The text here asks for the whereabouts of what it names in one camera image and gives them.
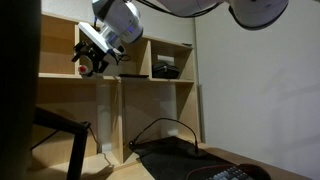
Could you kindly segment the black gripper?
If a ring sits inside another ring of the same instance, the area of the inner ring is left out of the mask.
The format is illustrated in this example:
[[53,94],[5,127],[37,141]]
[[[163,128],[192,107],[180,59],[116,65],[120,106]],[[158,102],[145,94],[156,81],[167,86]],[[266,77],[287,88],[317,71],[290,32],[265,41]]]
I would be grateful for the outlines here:
[[85,56],[91,63],[92,69],[88,68],[88,73],[81,76],[92,76],[96,73],[103,73],[109,65],[104,60],[106,53],[104,53],[94,43],[87,43],[86,41],[80,41],[73,47],[74,57],[71,59],[72,62],[76,62],[81,56]]

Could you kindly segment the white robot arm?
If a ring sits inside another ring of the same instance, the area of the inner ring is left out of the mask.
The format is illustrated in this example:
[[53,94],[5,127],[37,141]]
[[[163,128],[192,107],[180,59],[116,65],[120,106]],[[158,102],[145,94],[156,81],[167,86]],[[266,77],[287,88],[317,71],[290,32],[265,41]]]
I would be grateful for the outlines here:
[[[138,2],[163,13],[180,17],[194,18],[205,15],[226,2],[234,20],[246,30],[260,30],[272,25],[286,10],[289,0],[157,0],[161,8],[148,0]],[[109,63],[106,55],[119,62],[125,54],[121,42],[134,43],[143,35],[140,12],[131,0],[92,0],[95,20],[103,23],[97,31],[90,24],[79,22],[79,29],[91,40],[81,41],[74,46],[76,62],[81,56],[88,58],[93,65],[78,68],[79,74],[90,77],[103,73]]]

